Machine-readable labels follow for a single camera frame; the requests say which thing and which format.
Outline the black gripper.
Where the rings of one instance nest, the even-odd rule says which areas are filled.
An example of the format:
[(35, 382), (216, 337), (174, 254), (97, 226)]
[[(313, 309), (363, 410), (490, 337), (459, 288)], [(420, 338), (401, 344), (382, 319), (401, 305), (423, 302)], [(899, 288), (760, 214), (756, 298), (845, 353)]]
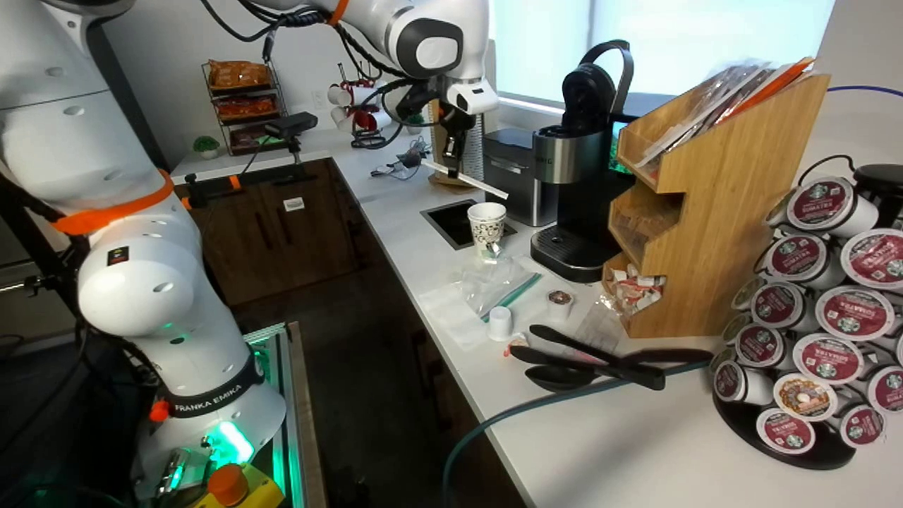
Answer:
[(487, 79), (459, 82), (459, 79), (440, 79), (437, 82), (440, 97), (440, 125), (444, 125), (444, 141), (440, 156), (444, 161), (454, 161), (454, 141), (459, 147), (459, 169), (473, 169), (474, 165), (474, 123), (484, 114), (491, 114), (497, 108), (497, 92)]

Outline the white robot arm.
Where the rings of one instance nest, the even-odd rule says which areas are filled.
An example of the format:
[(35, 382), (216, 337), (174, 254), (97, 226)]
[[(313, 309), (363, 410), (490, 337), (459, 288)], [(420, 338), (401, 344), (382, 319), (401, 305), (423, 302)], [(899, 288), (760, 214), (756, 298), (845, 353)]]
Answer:
[[(135, 0), (0, 0), (4, 165), (49, 224), (87, 245), (79, 316), (138, 351), (168, 417), (138, 439), (138, 498), (181, 454), (245, 465), (281, 433), (269, 384), (236, 313), (216, 295), (200, 233), (154, 165), (102, 76), (87, 29)], [(497, 106), (487, 79), (490, 0), (240, 0), (265, 25), (350, 25), (460, 125)]]

